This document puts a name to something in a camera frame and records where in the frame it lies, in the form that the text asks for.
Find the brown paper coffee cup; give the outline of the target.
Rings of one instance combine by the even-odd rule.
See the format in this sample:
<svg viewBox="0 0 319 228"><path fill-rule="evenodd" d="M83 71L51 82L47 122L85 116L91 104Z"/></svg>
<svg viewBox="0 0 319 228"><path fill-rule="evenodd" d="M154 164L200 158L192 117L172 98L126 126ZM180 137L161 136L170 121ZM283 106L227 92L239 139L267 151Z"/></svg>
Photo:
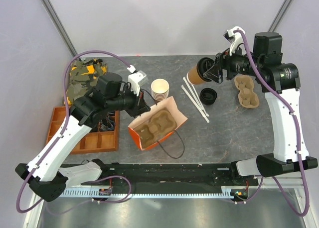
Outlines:
<svg viewBox="0 0 319 228"><path fill-rule="evenodd" d="M199 85L207 82L200 74L197 64L189 70L186 77L187 80L193 85Z"/></svg>

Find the orange paper bag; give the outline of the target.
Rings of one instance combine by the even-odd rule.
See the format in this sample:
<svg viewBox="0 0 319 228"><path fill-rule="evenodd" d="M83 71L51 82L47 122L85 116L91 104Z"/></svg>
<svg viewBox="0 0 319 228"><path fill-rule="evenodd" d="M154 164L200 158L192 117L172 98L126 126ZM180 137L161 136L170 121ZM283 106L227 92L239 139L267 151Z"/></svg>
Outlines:
<svg viewBox="0 0 319 228"><path fill-rule="evenodd" d="M187 121L173 96L151 106L151 110L136 117L129 125L129 134L141 151L161 145Z"/></svg>

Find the black coffee cup lid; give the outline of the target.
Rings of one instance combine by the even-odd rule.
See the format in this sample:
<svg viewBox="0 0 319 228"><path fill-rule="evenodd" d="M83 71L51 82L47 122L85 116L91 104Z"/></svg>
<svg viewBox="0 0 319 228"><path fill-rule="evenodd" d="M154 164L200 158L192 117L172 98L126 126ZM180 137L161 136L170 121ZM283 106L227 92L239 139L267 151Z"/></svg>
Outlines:
<svg viewBox="0 0 319 228"><path fill-rule="evenodd" d="M203 74L214 65L214 60L208 57L201 58L196 65L199 76L203 77Z"/></svg>

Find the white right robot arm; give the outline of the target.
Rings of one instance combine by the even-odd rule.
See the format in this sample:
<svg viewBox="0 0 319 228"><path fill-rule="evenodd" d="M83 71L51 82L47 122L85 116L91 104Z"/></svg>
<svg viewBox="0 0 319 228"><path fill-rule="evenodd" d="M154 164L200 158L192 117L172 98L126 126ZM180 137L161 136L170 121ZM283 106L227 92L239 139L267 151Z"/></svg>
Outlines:
<svg viewBox="0 0 319 228"><path fill-rule="evenodd" d="M282 63L282 36L277 32L259 32L254 36L253 49L247 45L240 28L228 30L224 37L231 45L216 54L200 72L207 81L221 83L223 72L228 80L237 74L254 76L261 85L268 103L274 132L274 151L256 158L232 162L228 179L240 185L246 176L273 177L318 167L318 160L306 148L299 113L300 76L296 65Z"/></svg>

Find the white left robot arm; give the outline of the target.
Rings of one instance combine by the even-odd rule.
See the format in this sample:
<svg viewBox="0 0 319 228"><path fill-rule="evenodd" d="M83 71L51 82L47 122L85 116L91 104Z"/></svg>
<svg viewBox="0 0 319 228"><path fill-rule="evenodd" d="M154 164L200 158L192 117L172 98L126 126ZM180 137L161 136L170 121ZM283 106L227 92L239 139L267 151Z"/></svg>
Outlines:
<svg viewBox="0 0 319 228"><path fill-rule="evenodd" d="M30 189L47 202L58 198L66 188L95 181L104 185L109 172L99 160L84 165L62 168L62 163L80 140L109 112L126 111L137 117L150 111L141 86L147 76L137 71L123 82L120 75L108 72L99 77L96 86L77 98L56 134L28 164L20 163L15 171Z"/></svg>

